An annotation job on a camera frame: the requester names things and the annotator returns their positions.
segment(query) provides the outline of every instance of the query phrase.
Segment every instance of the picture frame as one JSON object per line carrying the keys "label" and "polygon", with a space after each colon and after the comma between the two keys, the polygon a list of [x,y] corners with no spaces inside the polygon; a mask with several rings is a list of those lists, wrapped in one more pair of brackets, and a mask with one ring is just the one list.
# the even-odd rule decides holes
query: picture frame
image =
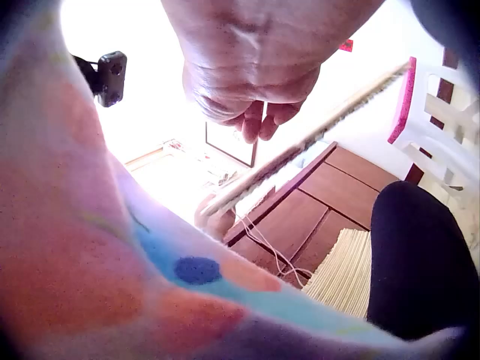
{"label": "picture frame", "polygon": [[255,165],[258,142],[247,144],[234,126],[205,122],[205,143],[249,168]]}

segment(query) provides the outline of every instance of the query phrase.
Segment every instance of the black fabric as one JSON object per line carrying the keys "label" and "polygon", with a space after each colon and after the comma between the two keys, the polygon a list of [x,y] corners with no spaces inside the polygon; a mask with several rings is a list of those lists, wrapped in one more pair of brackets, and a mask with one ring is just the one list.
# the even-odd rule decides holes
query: black fabric
{"label": "black fabric", "polygon": [[479,278],[448,208],[413,184],[395,182],[375,201],[371,236],[367,319],[405,340],[464,326],[463,350],[478,353]]}
{"label": "black fabric", "polygon": [[472,0],[411,0],[422,26],[464,62],[474,88],[480,90],[479,10]]}

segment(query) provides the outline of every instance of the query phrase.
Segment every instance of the colorful fabric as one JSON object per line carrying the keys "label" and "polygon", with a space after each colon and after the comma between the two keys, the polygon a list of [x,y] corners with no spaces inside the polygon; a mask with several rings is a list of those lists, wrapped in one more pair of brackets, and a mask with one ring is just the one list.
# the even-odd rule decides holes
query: colorful fabric
{"label": "colorful fabric", "polygon": [[300,291],[155,203],[105,146],[56,1],[0,34],[0,314],[32,359],[436,359]]}

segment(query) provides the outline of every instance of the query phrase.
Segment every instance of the wooden stick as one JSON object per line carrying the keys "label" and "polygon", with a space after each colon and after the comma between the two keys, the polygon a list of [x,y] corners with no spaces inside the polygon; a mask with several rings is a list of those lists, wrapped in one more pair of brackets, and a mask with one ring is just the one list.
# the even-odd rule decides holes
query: wooden stick
{"label": "wooden stick", "polygon": [[356,92],[337,107],[325,123],[308,134],[299,143],[289,147],[269,163],[248,173],[244,178],[240,179],[232,189],[226,188],[224,192],[220,192],[202,211],[202,215],[211,216],[218,211],[231,209],[241,199],[252,193],[262,182],[275,175],[286,164],[308,150],[318,140],[322,139],[327,131],[339,124],[346,116],[363,107],[375,95],[384,91],[384,89],[402,76],[408,69],[409,63],[406,62],[382,75],[369,86]]}

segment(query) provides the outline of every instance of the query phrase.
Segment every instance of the pink cushion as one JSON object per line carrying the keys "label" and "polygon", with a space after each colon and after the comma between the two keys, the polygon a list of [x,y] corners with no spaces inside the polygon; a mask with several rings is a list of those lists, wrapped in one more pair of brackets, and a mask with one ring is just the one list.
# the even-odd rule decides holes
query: pink cushion
{"label": "pink cushion", "polygon": [[399,137],[400,133],[405,129],[407,124],[408,112],[410,111],[410,103],[412,101],[413,85],[415,83],[415,69],[417,67],[417,59],[410,57],[409,60],[410,69],[405,73],[403,77],[402,88],[400,90],[400,96],[396,105],[396,111],[394,116],[394,128],[388,142],[393,144]]}

